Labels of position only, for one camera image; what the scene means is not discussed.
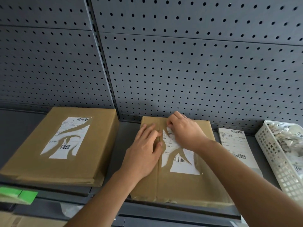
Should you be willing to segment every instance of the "person's right arm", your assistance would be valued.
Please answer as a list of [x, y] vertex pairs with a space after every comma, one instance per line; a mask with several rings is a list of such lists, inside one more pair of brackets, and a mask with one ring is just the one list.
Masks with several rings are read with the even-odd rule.
[[196, 122], [175, 112], [167, 126], [183, 148], [207, 163], [250, 227], [303, 226], [303, 208], [221, 144], [207, 138]]

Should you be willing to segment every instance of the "hand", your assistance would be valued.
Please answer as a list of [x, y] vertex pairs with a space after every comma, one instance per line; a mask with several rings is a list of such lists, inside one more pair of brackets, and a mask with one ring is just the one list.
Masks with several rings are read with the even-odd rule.
[[132, 175], [139, 182], [150, 174], [162, 154], [162, 142], [158, 142], [153, 152], [154, 141], [161, 132], [154, 130], [155, 124], [146, 128], [143, 124], [138, 131], [134, 143], [126, 150], [120, 171]]
[[210, 141], [196, 122], [178, 111], [167, 118], [166, 125], [175, 134], [177, 143], [187, 150], [197, 152], [201, 145]]

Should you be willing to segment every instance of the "white paper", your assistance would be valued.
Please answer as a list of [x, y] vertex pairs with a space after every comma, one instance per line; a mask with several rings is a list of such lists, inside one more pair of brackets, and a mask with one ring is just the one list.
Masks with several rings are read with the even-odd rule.
[[[166, 134], [165, 130], [163, 130], [162, 139], [165, 142], [166, 149], [165, 152], [162, 154], [161, 167], [164, 167], [167, 164], [169, 155], [174, 150], [181, 147], [176, 142], [175, 135], [172, 130], [167, 127], [167, 131], [169, 136]], [[194, 153], [187, 149], [183, 149], [183, 152], [188, 161], [183, 159], [179, 154], [177, 154], [174, 158], [170, 172], [200, 175], [200, 172], [195, 168]]]
[[222, 146], [248, 167], [259, 169], [243, 131], [226, 128], [218, 130]]
[[80, 117], [68, 117], [61, 124], [61, 127], [56, 132], [55, 136], [51, 138], [48, 144], [45, 146], [41, 154], [44, 154], [51, 150], [58, 144], [58, 141], [64, 137], [70, 137], [70, 140], [67, 142], [67, 139], [64, 139], [63, 144], [53, 153], [49, 158], [50, 159], [67, 159], [68, 153], [70, 150], [71, 154], [75, 156], [79, 150], [79, 147], [85, 137], [87, 130], [89, 129], [89, 125], [71, 132], [62, 133], [63, 131], [69, 130], [71, 128], [75, 128], [79, 125], [87, 122], [89, 118], [80, 118]]

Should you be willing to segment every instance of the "person's left arm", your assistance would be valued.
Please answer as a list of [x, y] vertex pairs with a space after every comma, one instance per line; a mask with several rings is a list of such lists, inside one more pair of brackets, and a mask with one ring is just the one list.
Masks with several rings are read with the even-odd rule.
[[65, 227], [111, 226], [127, 196], [142, 178], [150, 174], [162, 153], [161, 142], [153, 151], [154, 141], [161, 135], [154, 128], [154, 124], [149, 128], [146, 124], [142, 126], [127, 149], [121, 168]]

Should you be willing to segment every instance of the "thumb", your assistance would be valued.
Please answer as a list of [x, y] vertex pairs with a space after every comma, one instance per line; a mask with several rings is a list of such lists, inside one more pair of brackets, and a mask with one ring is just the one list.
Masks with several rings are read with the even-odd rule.
[[158, 160], [162, 154], [162, 141], [159, 141], [156, 145], [156, 148], [153, 152], [153, 154], [155, 155], [156, 159]]
[[167, 127], [170, 128], [173, 133], [175, 132], [175, 128], [172, 124], [167, 125]]

